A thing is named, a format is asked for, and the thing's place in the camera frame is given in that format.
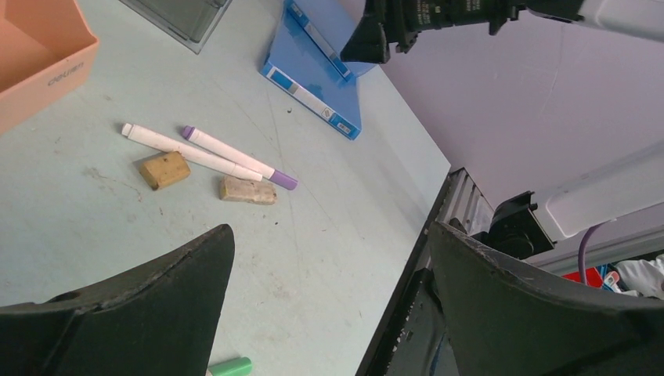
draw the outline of deli logo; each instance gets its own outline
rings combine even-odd
[[[69,70],[66,70],[65,72],[58,74],[57,77],[53,78],[51,81],[49,81],[49,86],[57,84],[62,80],[63,78],[66,78],[70,74],[76,73],[76,71],[79,71],[81,68],[83,68],[84,63],[78,64],[76,67],[69,68]]]

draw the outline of wooden block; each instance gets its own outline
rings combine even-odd
[[[276,189],[272,183],[252,182],[227,175],[222,179],[219,191],[224,201],[240,201],[260,205],[276,203]]]
[[[139,172],[153,190],[160,190],[185,179],[191,170],[185,158],[173,151],[143,163]]]

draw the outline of wall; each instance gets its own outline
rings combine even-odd
[[[359,18],[363,0],[341,2]],[[663,44],[529,13],[487,31],[425,32],[384,69],[492,204],[664,139]],[[591,243],[663,223],[664,206],[608,224]]]

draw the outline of table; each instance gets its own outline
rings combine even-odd
[[[380,68],[348,141],[258,73],[281,3],[234,2],[196,56],[120,2],[81,0],[88,82],[0,137],[0,305],[43,302],[228,223],[236,258],[211,363],[354,374],[449,163]],[[272,207],[218,199],[221,174],[153,192],[132,122],[188,124],[295,176]]]

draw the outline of white marker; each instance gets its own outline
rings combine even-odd
[[[230,145],[219,141],[218,139],[199,131],[198,129],[190,126],[186,126],[182,130],[182,136],[185,139],[188,139],[191,143],[203,147],[204,149],[210,150],[212,153],[217,154],[219,157],[224,157],[229,161],[233,161],[240,166],[249,168],[252,171],[256,171],[263,175],[266,179],[272,183],[278,184],[287,190],[294,190],[298,186],[298,181],[291,178],[290,176],[284,174],[283,172],[276,170],[272,167],[269,167],[267,164],[255,160],[252,157],[249,157],[245,153],[234,149]]]
[[[244,168],[226,159],[217,157],[195,147],[180,143],[170,139],[157,132],[150,131],[140,125],[125,124],[122,127],[122,135],[127,136],[131,141],[136,141],[145,146],[170,153],[178,151],[187,161],[192,161],[197,165],[211,168],[215,171],[223,172],[227,175],[235,176],[239,179],[254,180],[260,182],[263,177],[261,174]]]

